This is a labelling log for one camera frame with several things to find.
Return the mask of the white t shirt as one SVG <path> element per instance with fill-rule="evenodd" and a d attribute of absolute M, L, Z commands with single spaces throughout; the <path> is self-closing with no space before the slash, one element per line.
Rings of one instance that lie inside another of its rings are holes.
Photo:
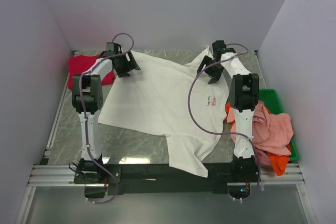
<path fill-rule="evenodd" d="M 185 65 L 133 54 L 141 70 L 118 78 L 104 102 L 99 123 L 145 134 L 164 136 L 169 165 L 206 177 L 203 159 L 217 145 L 226 118 L 228 86 L 224 78 L 207 84 L 202 74 L 196 82 L 203 50 Z"/>

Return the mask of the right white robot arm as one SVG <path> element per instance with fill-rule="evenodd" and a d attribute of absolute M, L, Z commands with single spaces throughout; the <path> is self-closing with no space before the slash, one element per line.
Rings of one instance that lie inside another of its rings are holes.
<path fill-rule="evenodd" d="M 246 165 L 254 162 L 256 157 L 253 146 L 253 116 L 259 101 L 259 75 L 247 70 L 238 57 L 249 53 L 247 47 L 237 44 L 245 51 L 237 53 L 232 47 L 234 44 L 226 44 L 223 40 L 212 43 L 212 56 L 204 56 L 193 82 L 196 82 L 201 74 L 209 77 L 208 84 L 216 84 L 226 70 L 231 78 L 227 103 L 233 109 L 235 117 L 235 147 L 233 150 L 233 162 L 237 163 L 230 169 L 230 175 L 235 181 L 241 182 L 248 175 Z"/>

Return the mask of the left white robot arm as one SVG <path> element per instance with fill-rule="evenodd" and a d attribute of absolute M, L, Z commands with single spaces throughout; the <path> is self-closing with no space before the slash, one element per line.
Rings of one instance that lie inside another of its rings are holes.
<path fill-rule="evenodd" d="M 140 71 L 130 50 L 123 51 L 120 44 L 108 42 L 106 49 L 94 64 L 72 78 L 72 106 L 79 116 L 82 134 L 81 160 L 102 164 L 98 144 L 98 117 L 103 107 L 102 80 L 115 72 L 117 77 L 129 77 L 133 70 Z"/>

